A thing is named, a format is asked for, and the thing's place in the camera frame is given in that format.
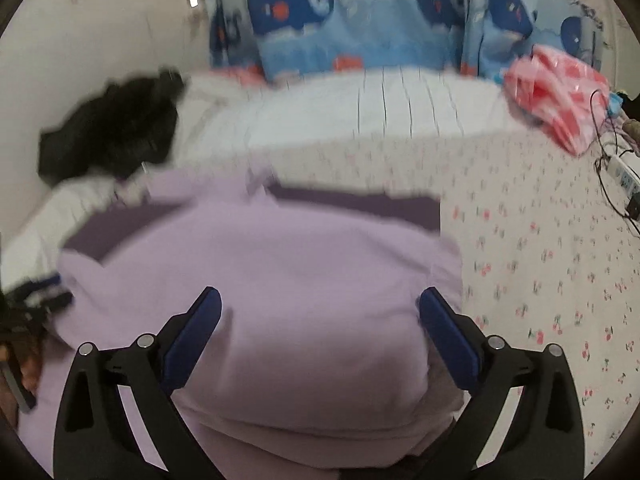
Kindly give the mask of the person left hand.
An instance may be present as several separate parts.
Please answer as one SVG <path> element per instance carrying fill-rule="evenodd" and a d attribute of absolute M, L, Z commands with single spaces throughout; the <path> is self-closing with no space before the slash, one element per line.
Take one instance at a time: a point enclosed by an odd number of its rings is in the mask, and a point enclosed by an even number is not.
<path fill-rule="evenodd" d="M 14 372 L 17 383 L 27 392 L 27 399 L 35 399 L 42 371 L 41 341 L 28 336 L 18 341 L 1 343 L 1 411 L 6 417 L 18 411 L 18 400 L 11 391 L 6 373 Z"/>

